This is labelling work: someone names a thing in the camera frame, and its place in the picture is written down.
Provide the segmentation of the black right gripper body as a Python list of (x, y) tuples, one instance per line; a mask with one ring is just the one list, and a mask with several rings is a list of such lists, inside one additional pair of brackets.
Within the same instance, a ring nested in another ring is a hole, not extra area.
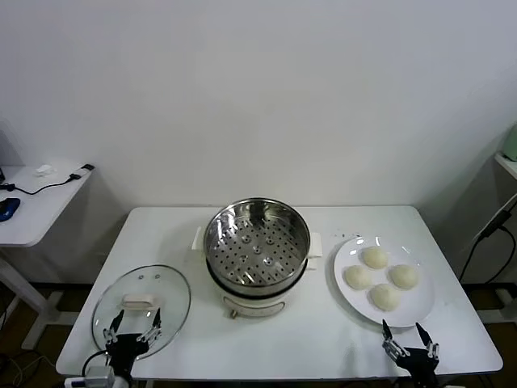
[(439, 382), (435, 375), (438, 360), (428, 356), (428, 351), (423, 348), (405, 348), (405, 350), (409, 354), (399, 356), (395, 363), (410, 374), (414, 387), (438, 387)]

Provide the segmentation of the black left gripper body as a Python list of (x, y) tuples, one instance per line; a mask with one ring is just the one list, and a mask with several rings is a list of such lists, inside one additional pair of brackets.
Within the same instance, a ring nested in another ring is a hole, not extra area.
[(113, 368), (116, 377), (132, 380), (131, 371), (135, 360), (149, 351), (148, 343), (140, 337), (140, 334), (122, 334), (116, 337), (116, 341), (107, 343), (106, 350), (110, 357), (108, 365)]

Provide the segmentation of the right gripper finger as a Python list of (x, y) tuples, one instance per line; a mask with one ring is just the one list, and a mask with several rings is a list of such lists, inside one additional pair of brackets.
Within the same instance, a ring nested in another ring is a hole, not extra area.
[(432, 341), (429, 333), (419, 324), (415, 323), (423, 345), (426, 347), (427, 356), (434, 360), (439, 359), (439, 344)]
[(393, 339), (389, 325), (384, 319), (382, 320), (382, 335), (384, 338), (382, 347), (392, 361), (406, 357), (406, 350)]

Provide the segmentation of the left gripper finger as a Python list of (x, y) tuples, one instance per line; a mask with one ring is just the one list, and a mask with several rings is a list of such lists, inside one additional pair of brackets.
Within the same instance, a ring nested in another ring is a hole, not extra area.
[(106, 344), (116, 342), (116, 333), (124, 318), (124, 310), (121, 310), (111, 321), (109, 328), (103, 329), (103, 338)]
[(141, 343), (153, 344), (162, 333), (161, 309), (156, 310), (151, 328), (141, 334), (137, 340)]

